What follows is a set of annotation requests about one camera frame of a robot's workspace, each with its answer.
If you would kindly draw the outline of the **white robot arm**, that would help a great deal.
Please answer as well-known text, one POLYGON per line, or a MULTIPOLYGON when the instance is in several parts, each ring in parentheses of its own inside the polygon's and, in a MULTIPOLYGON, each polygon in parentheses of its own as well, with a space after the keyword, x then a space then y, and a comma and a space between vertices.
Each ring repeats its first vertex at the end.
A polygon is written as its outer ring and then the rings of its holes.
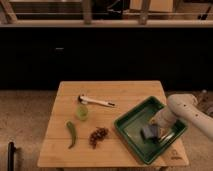
POLYGON ((213 118, 197 108, 198 100, 192 94, 173 94, 167 97, 166 106, 160 109, 149 121, 161 128, 170 128, 179 118, 191 122, 213 141, 213 118))

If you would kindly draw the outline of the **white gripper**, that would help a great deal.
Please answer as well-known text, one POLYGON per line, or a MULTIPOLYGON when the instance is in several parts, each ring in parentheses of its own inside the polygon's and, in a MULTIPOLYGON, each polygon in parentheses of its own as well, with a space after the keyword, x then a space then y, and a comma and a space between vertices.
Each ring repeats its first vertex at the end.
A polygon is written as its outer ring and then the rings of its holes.
POLYGON ((176 120, 177 116, 168 107, 164 107, 149 120, 149 124, 158 127, 158 137, 161 138, 167 134, 176 120))

